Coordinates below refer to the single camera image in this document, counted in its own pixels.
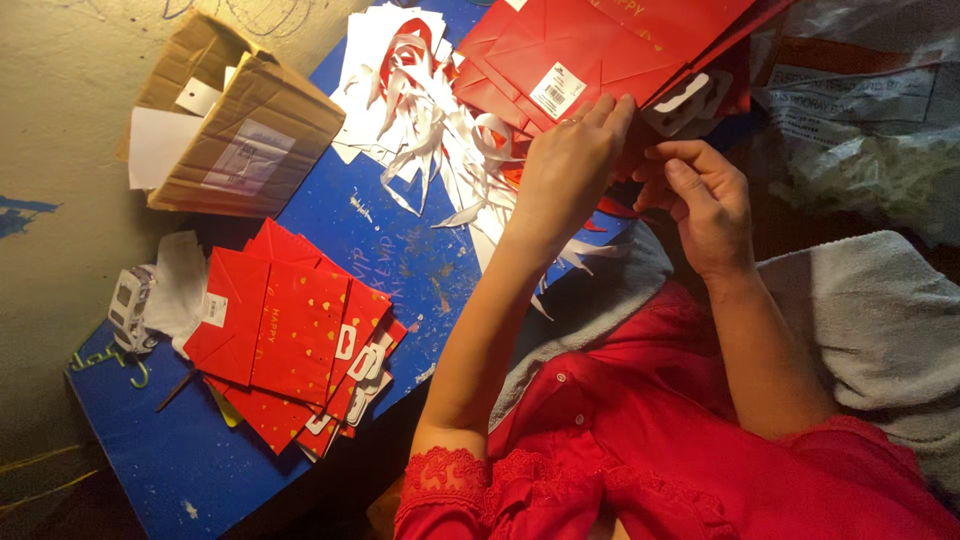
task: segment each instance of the red blouse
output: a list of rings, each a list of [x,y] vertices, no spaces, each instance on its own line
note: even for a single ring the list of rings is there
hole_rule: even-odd
[[[669,282],[597,347],[545,363],[488,462],[410,459],[396,538],[960,538],[913,453],[837,415],[780,441],[736,424],[709,315]]]

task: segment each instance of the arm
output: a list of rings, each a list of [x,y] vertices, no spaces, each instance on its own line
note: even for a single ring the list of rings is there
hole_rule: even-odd
[[[677,222],[707,284],[740,425],[773,439],[827,420],[836,403],[756,271],[747,179],[703,141],[664,142],[646,156],[635,209],[664,208]]]
[[[434,446],[487,454],[490,411],[540,276],[600,200],[634,115],[603,96],[530,146],[516,209],[446,341],[411,454]]]

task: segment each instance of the toy car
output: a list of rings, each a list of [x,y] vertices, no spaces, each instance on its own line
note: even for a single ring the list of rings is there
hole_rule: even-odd
[[[141,264],[130,270],[121,270],[107,319],[113,324],[113,337],[128,353],[148,353],[156,345],[152,331],[143,326],[143,308],[150,290],[156,283],[152,264]]]

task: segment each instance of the wall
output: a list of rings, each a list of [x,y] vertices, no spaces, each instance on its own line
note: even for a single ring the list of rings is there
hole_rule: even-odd
[[[182,12],[192,5],[214,13],[308,73],[346,33],[347,15],[369,3],[3,2],[0,464],[90,442],[71,416],[62,370],[104,319],[120,269],[150,260],[184,218],[146,209],[127,188],[126,164],[113,158],[133,98]],[[69,466],[58,457],[1,478],[0,504],[92,467],[73,454]],[[49,504],[16,511],[38,514]]]

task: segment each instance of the blue painted surface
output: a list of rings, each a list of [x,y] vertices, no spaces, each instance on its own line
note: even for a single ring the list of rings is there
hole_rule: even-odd
[[[464,0],[425,0],[417,5],[444,13],[445,37],[454,44],[486,11]],[[340,82],[346,49],[347,41],[341,40],[310,75],[310,81],[327,95]],[[276,219],[290,231],[302,233],[364,283],[392,294],[400,323],[408,328],[419,326],[391,356],[388,369],[394,383],[378,397],[369,414],[372,418],[424,380],[422,374],[440,357],[453,324],[480,279],[469,232],[463,227],[430,229],[454,212],[443,184],[430,185],[426,210],[418,218],[383,189],[379,181],[382,172],[383,167],[367,156],[358,156],[345,165],[333,150],[327,150]],[[397,179],[394,183],[403,185]],[[414,186],[403,195],[419,201],[420,194],[418,174]],[[370,212],[372,223],[351,205],[351,196]],[[628,220],[600,212],[594,213],[593,223],[607,231],[581,230],[576,237],[604,245],[629,225]],[[569,264],[555,264],[547,271],[547,283],[571,268]]]
[[[79,356],[101,353],[112,340],[105,322]],[[246,422],[228,428],[199,377],[154,413],[188,367],[168,342],[145,365],[142,390],[130,381],[143,379],[140,369],[112,358],[66,375],[150,537],[216,538],[309,469],[296,445],[274,456]]]
[[[60,205],[40,201],[19,201],[0,195],[0,238],[25,233],[39,213],[53,213]]]

